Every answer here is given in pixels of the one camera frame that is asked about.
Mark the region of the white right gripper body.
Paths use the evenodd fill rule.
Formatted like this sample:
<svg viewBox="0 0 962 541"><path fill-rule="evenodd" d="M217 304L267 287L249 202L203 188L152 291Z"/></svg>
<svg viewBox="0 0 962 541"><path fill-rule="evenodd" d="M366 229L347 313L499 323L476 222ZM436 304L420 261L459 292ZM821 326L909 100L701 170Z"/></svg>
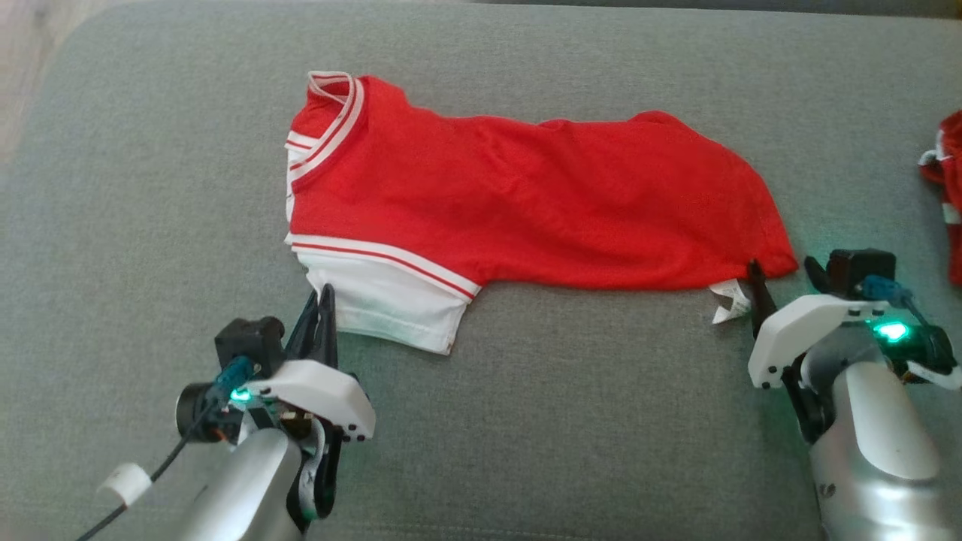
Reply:
<svg viewBox="0 0 962 541"><path fill-rule="evenodd" d="M833 424L836 378L856 364L886 363L872 324L891 308L885 301L804 295L761 322L748 362L750 380L758 389L787 391L808 444Z"/></svg>

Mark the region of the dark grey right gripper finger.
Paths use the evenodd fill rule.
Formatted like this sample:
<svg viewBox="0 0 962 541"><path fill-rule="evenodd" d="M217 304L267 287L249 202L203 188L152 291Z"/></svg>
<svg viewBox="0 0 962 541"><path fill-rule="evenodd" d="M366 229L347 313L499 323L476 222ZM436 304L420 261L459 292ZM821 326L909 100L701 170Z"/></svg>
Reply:
<svg viewBox="0 0 962 541"><path fill-rule="evenodd" d="M757 259L752 259L748 264L748 284L750 291L750 318L752 318L752 336L756 340L761 331L763 323L777 311L769 288L767 288L767 275L761 263Z"/></svg>
<svg viewBox="0 0 962 541"><path fill-rule="evenodd" d="M815 257L808 255L803 260L803 268L811 287L823 295L830 295L832 286L830 277L821 263Z"/></svg>

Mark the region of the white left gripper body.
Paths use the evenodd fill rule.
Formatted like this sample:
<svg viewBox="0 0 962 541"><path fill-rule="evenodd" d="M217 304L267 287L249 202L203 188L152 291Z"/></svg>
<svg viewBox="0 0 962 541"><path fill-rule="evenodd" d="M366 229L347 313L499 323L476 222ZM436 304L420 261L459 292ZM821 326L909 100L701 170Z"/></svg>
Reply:
<svg viewBox="0 0 962 541"><path fill-rule="evenodd" d="M293 517L327 518L337 496L343 447L374 437L374 405L360 382L336 367L303 359L284 363L271 378L248 382L244 393L245 410L260 409L298 447Z"/></svg>

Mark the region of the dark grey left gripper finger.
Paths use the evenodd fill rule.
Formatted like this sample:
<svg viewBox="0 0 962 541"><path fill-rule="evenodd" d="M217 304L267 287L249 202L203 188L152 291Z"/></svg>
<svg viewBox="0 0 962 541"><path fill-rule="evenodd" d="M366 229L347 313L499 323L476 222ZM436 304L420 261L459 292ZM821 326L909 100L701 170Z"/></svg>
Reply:
<svg viewBox="0 0 962 541"><path fill-rule="evenodd" d="M339 370L336 298L331 284L324 285L317 301L317 360L325 366Z"/></svg>
<svg viewBox="0 0 962 541"><path fill-rule="evenodd" d="M314 359L319 325L319 294L312 291L286 342L286 359Z"/></svg>

